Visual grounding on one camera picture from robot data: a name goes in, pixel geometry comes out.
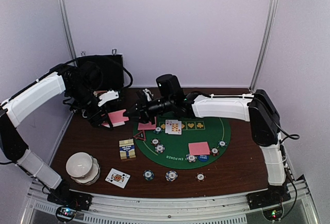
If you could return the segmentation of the red card being dealt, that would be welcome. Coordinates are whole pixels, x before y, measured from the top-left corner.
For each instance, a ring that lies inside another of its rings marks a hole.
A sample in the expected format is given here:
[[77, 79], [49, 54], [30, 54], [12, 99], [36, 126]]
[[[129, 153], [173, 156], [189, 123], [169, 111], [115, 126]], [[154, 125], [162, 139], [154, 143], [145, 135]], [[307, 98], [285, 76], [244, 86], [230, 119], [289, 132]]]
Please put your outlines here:
[[137, 130], [139, 130], [139, 131], [142, 131], [142, 130], [155, 130], [156, 127], [157, 127], [157, 125], [152, 124], [151, 122], [149, 122], [147, 124], [139, 123]]

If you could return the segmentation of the red backed card deck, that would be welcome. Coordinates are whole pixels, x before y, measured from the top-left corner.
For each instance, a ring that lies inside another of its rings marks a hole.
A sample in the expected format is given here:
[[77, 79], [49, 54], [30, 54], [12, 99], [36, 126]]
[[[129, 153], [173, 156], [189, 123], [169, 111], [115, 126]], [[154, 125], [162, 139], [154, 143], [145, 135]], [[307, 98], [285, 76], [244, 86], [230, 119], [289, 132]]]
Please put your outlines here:
[[125, 125], [125, 123], [129, 121], [129, 118], [123, 115], [125, 111], [126, 109], [108, 113], [113, 127]]

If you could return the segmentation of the green chips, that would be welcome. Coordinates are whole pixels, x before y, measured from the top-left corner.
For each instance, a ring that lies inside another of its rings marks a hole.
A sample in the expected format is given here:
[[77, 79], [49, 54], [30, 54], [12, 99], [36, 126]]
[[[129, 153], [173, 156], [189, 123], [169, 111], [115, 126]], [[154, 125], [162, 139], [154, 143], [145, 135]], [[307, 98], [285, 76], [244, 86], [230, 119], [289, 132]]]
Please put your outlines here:
[[225, 142], [225, 141], [219, 141], [218, 142], [218, 146], [221, 147], [221, 148], [224, 148], [224, 147], [227, 146], [227, 142]]
[[159, 134], [161, 131], [162, 131], [161, 127], [156, 127], [155, 130], [154, 130], [154, 133]]

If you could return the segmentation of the triangular all-in button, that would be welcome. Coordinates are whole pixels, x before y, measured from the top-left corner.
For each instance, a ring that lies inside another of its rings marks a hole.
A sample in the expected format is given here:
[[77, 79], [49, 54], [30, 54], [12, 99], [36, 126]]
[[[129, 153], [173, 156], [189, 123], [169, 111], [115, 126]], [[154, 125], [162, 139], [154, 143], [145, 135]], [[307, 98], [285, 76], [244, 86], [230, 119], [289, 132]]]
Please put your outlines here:
[[133, 138], [145, 142], [146, 141], [145, 131], [144, 130], [139, 131], [137, 134], [133, 136]]

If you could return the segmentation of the orange chips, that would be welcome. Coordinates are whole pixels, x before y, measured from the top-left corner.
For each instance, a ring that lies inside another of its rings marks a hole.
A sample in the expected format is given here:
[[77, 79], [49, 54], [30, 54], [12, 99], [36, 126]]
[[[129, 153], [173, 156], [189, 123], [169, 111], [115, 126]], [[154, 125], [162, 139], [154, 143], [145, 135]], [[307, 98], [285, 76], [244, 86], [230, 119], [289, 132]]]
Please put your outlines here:
[[213, 147], [213, 148], [211, 148], [211, 151], [210, 151], [210, 154], [212, 155], [212, 156], [218, 156], [219, 155], [219, 149], [218, 148], [216, 148], [216, 147]]
[[157, 145], [160, 144], [160, 140], [159, 140], [159, 139], [152, 139], [152, 140], [151, 140], [151, 144], [152, 144], [153, 146], [157, 146]]

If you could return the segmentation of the blue white chips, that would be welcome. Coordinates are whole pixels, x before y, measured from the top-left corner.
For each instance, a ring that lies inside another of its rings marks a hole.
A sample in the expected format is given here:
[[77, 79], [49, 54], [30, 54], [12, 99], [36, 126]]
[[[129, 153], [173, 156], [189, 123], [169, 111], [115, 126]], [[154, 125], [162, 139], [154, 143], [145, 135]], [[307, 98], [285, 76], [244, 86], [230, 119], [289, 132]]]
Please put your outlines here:
[[193, 162], [196, 161], [196, 156], [191, 155], [191, 154], [187, 154], [187, 155], [186, 155], [186, 160], [187, 160], [189, 163], [193, 163]]
[[157, 146], [155, 146], [155, 151], [158, 154], [163, 153], [165, 151], [165, 149], [166, 148], [163, 144], [158, 144]]

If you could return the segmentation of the red cards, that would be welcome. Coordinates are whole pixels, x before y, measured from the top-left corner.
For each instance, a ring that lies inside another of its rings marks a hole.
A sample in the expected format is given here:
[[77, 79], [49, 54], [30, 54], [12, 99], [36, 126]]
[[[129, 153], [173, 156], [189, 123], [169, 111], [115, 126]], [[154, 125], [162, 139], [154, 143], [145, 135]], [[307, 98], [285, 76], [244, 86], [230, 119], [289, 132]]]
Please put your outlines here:
[[189, 153], [194, 156], [210, 154], [210, 148], [208, 142], [189, 143], [188, 148], [189, 148]]

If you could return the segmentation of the green poker chip stack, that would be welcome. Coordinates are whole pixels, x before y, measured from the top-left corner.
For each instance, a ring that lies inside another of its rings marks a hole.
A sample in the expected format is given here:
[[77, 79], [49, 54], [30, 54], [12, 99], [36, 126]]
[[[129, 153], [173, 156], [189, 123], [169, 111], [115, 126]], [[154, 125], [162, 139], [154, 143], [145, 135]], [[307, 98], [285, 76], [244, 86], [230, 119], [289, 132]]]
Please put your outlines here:
[[144, 177], [145, 180], [151, 181], [151, 180], [154, 179], [155, 175], [151, 170], [145, 170], [143, 172], [143, 177]]

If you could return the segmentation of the blue white poker chip stack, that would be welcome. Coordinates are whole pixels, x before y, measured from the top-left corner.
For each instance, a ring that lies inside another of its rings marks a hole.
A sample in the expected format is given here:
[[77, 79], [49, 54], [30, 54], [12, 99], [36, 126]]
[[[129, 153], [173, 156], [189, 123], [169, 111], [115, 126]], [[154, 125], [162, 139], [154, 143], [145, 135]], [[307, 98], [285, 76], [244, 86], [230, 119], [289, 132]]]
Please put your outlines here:
[[178, 173], [174, 170], [166, 172], [165, 179], [169, 182], [173, 182], [178, 178]]

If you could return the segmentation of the blue small blind button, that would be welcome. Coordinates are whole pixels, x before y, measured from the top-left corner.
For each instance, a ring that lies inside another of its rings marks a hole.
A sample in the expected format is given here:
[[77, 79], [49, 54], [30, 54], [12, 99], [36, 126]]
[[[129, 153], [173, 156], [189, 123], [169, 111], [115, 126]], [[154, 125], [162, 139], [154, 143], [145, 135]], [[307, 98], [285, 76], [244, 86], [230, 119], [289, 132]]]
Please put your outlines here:
[[205, 163], [205, 162], [209, 161], [209, 155], [199, 155], [199, 156], [197, 156], [197, 159], [200, 162]]

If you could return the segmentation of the orange black poker chip stack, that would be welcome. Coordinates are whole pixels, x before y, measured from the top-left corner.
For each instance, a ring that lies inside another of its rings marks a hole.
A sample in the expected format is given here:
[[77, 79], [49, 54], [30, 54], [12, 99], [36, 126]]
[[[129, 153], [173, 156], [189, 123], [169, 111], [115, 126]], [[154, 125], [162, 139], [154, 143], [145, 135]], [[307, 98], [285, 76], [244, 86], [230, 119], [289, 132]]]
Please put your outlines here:
[[203, 182], [203, 181], [205, 181], [206, 176], [204, 173], [197, 173], [195, 178], [198, 182]]

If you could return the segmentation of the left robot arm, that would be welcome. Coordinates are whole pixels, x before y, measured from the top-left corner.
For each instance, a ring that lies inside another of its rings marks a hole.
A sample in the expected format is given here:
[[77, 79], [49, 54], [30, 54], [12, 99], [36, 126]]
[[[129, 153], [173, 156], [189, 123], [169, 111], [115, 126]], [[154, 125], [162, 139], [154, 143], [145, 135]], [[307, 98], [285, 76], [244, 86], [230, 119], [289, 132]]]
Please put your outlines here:
[[117, 99], [119, 94], [109, 90], [100, 96], [94, 95], [97, 81], [102, 79], [103, 74], [92, 62], [86, 62], [81, 68], [66, 62], [53, 67], [1, 104], [1, 150], [5, 157], [54, 191], [54, 197], [62, 205], [70, 205], [74, 201], [73, 192], [60, 174], [29, 149], [17, 127], [29, 114], [60, 94], [72, 98], [77, 109], [85, 111], [93, 127], [104, 122], [111, 125], [105, 103]]

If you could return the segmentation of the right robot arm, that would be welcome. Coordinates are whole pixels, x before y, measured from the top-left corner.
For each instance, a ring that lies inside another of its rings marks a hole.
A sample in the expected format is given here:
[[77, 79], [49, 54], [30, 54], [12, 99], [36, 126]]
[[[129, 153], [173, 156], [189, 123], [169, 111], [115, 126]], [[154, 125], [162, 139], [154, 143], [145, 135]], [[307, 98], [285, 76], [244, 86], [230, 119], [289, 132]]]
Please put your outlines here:
[[214, 95], [193, 91], [184, 94], [162, 93], [157, 99], [139, 91], [139, 99], [124, 116], [140, 123], [154, 122], [158, 115], [172, 112], [179, 117], [218, 117], [243, 120], [250, 123], [252, 140], [260, 147], [267, 173], [268, 189], [264, 199], [277, 203], [286, 193], [286, 172], [281, 148], [279, 114], [265, 91], [255, 94]]

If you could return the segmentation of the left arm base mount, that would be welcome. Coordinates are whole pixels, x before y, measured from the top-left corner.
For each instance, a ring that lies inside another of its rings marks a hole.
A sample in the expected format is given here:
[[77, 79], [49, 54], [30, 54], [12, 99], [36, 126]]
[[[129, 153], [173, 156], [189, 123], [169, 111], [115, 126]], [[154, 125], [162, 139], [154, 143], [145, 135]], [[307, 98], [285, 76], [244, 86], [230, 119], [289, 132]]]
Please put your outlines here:
[[87, 193], [70, 191], [69, 196], [66, 198], [55, 197], [54, 194], [50, 193], [47, 196], [47, 201], [58, 205], [68, 206], [78, 211], [88, 211], [92, 203], [92, 198], [92, 195]]

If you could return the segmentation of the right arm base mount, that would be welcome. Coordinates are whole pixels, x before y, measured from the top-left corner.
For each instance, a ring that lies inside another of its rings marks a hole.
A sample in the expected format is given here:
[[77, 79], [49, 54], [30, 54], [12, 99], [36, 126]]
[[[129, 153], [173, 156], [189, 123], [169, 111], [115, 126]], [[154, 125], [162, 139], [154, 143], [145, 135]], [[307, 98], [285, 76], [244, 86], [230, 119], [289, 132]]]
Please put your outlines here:
[[281, 204], [291, 199], [289, 192], [271, 191], [270, 189], [249, 193], [246, 197], [251, 210]]

